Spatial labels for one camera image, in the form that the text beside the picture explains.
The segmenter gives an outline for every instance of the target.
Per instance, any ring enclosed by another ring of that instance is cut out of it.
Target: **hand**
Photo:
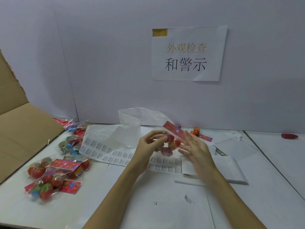
[[[186,142],[182,142],[184,144],[187,143],[189,146],[181,144],[179,147],[183,150],[179,149],[178,151],[194,164],[195,170],[202,181],[206,184],[211,183],[219,171],[212,159],[208,146],[197,136],[189,134],[187,131],[184,131],[184,134]]]
[[[143,173],[148,166],[149,159],[154,151],[159,151],[168,142],[167,133],[163,130],[153,130],[141,137],[135,154],[127,165],[137,175]]]

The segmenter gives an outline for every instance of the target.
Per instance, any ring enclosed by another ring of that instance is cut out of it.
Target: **yellow tape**
[[[152,36],[153,37],[167,36],[167,29],[153,29]]]

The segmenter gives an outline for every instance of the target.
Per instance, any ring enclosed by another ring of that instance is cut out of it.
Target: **forearm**
[[[233,229],[266,229],[219,171],[208,186],[218,199]]]
[[[83,228],[118,228],[129,200],[132,187],[137,178],[138,175],[136,175],[129,167],[126,167]]]

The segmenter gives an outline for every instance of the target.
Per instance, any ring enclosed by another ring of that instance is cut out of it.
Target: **pile of packaged toys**
[[[33,182],[24,189],[32,200],[47,201],[58,192],[76,194],[81,186],[82,174],[91,166],[92,159],[79,154],[84,123],[56,119],[67,132],[72,132],[58,145],[62,159],[54,154],[29,165],[27,173]]]

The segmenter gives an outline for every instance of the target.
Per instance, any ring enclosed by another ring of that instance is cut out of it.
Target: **cardboard box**
[[[64,130],[29,103],[1,50],[0,126],[0,184]]]

